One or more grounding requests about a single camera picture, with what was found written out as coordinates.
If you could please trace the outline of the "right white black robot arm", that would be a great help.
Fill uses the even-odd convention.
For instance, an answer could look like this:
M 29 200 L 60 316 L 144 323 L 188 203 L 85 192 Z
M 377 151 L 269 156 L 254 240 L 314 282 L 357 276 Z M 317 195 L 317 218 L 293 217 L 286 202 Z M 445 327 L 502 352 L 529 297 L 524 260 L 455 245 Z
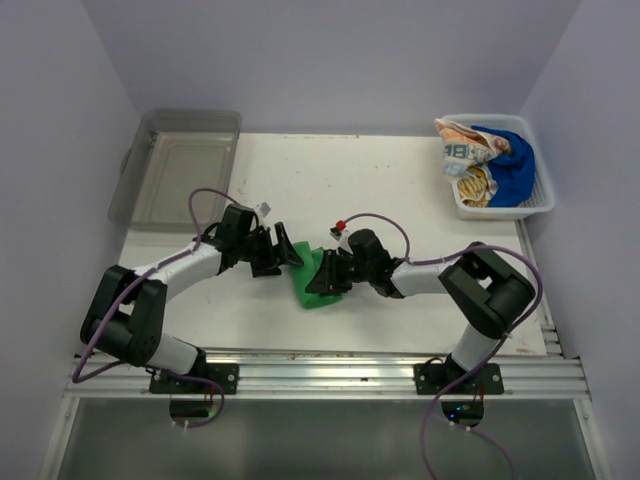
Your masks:
M 483 377 L 496 374 L 490 360 L 515 326 L 536 308 L 542 284 L 530 282 L 507 261 L 510 250 L 474 242 L 448 257 L 417 261 L 394 257 L 371 229 L 348 233 L 332 230 L 335 249 L 312 250 L 305 242 L 292 243 L 283 225 L 277 239 L 259 237 L 250 258 L 256 277 L 291 269 L 302 303 L 312 307 L 333 303 L 358 283 L 390 299 L 418 295 L 448 295 L 468 325 L 446 359 L 429 360 L 414 370 L 420 393 L 450 388 L 468 392 Z

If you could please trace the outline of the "green microfiber towel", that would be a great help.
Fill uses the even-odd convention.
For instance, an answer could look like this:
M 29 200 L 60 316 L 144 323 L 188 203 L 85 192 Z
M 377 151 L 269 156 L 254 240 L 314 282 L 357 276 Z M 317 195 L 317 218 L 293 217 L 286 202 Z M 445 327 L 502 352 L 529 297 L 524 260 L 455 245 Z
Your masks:
M 307 285 L 321 265 L 324 249 L 322 247 L 312 248 L 307 241 L 296 242 L 293 247 L 304 262 L 302 266 L 290 268 L 295 295 L 301 307 L 305 310 L 312 310 L 340 302 L 341 295 L 320 295 L 306 291 Z

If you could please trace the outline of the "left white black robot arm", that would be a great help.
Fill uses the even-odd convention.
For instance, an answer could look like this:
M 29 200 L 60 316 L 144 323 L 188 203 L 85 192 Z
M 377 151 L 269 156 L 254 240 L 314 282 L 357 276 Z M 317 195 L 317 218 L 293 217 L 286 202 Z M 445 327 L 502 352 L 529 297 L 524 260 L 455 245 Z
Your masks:
M 107 269 L 81 326 L 85 350 L 73 381 L 96 375 L 84 375 L 82 369 L 99 350 L 124 364 L 169 371 L 185 392 L 201 390 L 208 379 L 203 352 L 164 332 L 165 307 L 239 262 L 248 263 L 255 278 L 278 276 L 283 265 L 304 264 L 281 222 L 266 227 L 256 210 L 232 204 L 220 221 L 174 255 L 135 269 L 121 265 Z

